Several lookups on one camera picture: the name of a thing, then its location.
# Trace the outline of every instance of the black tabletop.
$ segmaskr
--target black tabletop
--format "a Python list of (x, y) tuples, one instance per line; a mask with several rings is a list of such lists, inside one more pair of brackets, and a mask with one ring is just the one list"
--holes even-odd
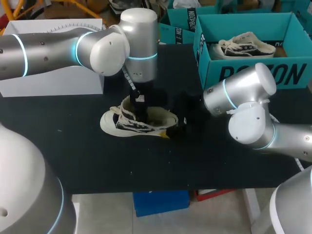
[[(159, 46), (156, 86), (170, 97), (202, 92), (191, 45)], [(110, 136), (100, 118), (128, 91), (118, 74), (105, 78), (103, 95), (0, 98), (0, 121), (36, 144), (73, 194), (276, 187), (299, 172), (291, 157), (235, 142), (228, 116), (188, 127), (180, 140)], [(309, 124), (311, 106), (308, 89), (278, 90), (270, 112), (280, 122)]]

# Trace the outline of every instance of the canvas sneaker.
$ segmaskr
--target canvas sneaker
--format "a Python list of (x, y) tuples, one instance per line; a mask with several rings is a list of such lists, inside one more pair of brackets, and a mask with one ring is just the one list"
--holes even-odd
[(230, 40), (220, 40), (209, 48), (212, 60), (272, 58), (276, 48), (260, 41), (253, 32), (243, 33)]
[(100, 126), (104, 132), (117, 137), (137, 135), (167, 137), (166, 130), (178, 123), (177, 116), (162, 107), (148, 107), (147, 113), (147, 123), (137, 121), (128, 96), (120, 106), (113, 106), (104, 113)]

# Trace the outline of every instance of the white box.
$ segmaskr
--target white box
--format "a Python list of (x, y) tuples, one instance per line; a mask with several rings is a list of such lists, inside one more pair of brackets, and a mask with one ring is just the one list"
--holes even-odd
[[(8, 34), (58, 33), (77, 27), (102, 29), (101, 19), (43, 19), (10, 21)], [(103, 94), (104, 77), (80, 66), (0, 81), (3, 97)]]

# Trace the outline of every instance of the teal shoe box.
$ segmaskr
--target teal shoe box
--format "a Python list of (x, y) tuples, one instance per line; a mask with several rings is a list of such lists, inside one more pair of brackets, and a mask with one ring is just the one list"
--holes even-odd
[(167, 11), (171, 26), (195, 32), (197, 16), (218, 14), (219, 0), (216, 1), (215, 6), (181, 9), (174, 9), (173, 0), (170, 0)]
[(281, 0), (280, 13), (287, 13), (293, 11), (295, 0)]
[(309, 34), (312, 34), (312, 3), (310, 0), (297, 0), (293, 8), (294, 14), (297, 16), (303, 29)]
[(160, 42), (165, 44), (193, 44), (194, 32), (172, 27), (166, 14), (160, 21)]
[[(211, 60), (209, 44), (246, 32), (283, 46), (287, 57)], [(267, 65), (278, 89), (305, 88), (312, 77), (312, 41), (293, 13), (198, 16), (193, 50), (204, 89), (257, 62)]]

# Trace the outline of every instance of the robotic arm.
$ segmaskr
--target robotic arm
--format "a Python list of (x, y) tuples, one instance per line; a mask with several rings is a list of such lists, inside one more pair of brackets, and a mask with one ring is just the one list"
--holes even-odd
[(119, 25), (92, 32), (77, 28), (64, 33), (7, 35), (0, 38), (0, 80), (24, 77), (69, 66), (84, 66), (111, 76), (125, 64), (132, 82), (156, 78), (157, 15), (133, 8)]
[(234, 140), (254, 150), (312, 161), (311, 126), (272, 121), (268, 98), (275, 92), (274, 77), (257, 63), (206, 90), (203, 102), (212, 116), (232, 114), (229, 132)]

